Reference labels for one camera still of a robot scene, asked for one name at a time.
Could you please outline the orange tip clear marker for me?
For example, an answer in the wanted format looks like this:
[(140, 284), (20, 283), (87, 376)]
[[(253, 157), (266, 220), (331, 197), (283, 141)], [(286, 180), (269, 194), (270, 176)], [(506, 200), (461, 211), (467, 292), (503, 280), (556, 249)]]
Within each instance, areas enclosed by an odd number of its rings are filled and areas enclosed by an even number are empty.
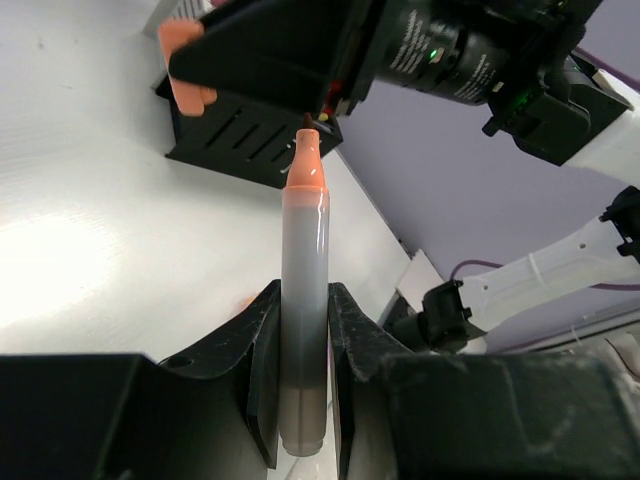
[(326, 434), (329, 218), (319, 133), (302, 128), (282, 190), (278, 423), (296, 457), (318, 453)]

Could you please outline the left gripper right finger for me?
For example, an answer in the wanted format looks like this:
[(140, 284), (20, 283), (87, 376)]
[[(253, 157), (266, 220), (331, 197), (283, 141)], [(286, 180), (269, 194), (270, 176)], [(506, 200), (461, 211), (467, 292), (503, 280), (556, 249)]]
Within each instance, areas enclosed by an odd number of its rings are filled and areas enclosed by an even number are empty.
[(329, 286), (333, 420), (340, 479), (428, 479), (430, 413), (422, 385), (401, 384), (408, 349), (342, 283)]

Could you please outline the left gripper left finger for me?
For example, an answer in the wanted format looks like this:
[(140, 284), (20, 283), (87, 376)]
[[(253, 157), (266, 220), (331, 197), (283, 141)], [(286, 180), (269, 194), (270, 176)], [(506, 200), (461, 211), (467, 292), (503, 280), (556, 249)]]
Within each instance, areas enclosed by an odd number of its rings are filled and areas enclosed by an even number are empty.
[(177, 470), (268, 470), (277, 464), (280, 283), (160, 366), (172, 383)]

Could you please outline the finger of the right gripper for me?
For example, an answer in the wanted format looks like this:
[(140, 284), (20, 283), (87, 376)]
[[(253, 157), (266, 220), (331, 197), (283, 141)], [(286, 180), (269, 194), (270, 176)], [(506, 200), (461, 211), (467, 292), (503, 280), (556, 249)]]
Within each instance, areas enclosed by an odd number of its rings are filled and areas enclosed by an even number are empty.
[(188, 47), (206, 87), (314, 117), (346, 116), (375, 76), (382, 1), (226, 1)]

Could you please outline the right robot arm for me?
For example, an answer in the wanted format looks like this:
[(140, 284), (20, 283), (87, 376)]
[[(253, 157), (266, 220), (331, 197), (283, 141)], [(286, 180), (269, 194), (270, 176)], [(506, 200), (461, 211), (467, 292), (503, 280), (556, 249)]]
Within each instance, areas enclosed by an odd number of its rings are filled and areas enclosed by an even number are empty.
[(318, 119), (350, 114), (374, 80), (470, 106), (487, 136), (625, 189), (576, 233), (429, 291), (398, 330), (461, 350), (507, 319), (639, 272), (639, 90), (582, 52), (595, 1), (227, 1), (158, 28), (179, 111), (229, 91)]

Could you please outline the dark orange marker cap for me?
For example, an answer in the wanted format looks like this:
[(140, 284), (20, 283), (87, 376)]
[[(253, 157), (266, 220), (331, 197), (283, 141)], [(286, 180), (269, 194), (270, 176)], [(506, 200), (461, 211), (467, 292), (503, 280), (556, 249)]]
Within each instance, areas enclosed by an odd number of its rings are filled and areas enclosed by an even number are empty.
[(207, 106), (217, 100), (217, 90), (195, 80), (193, 62), (185, 57), (188, 47), (204, 36), (205, 28), (198, 20), (165, 20), (157, 29), (170, 87), (178, 110), (185, 116), (200, 117)]

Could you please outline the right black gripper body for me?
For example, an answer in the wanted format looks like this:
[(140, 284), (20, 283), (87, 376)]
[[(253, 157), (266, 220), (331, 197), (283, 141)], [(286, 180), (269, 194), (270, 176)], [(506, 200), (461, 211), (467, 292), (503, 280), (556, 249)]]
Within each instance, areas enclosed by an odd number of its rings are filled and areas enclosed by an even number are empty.
[(380, 80), (469, 106), (487, 105), (485, 135), (568, 162), (631, 113), (577, 46), (597, 1), (390, 1)]

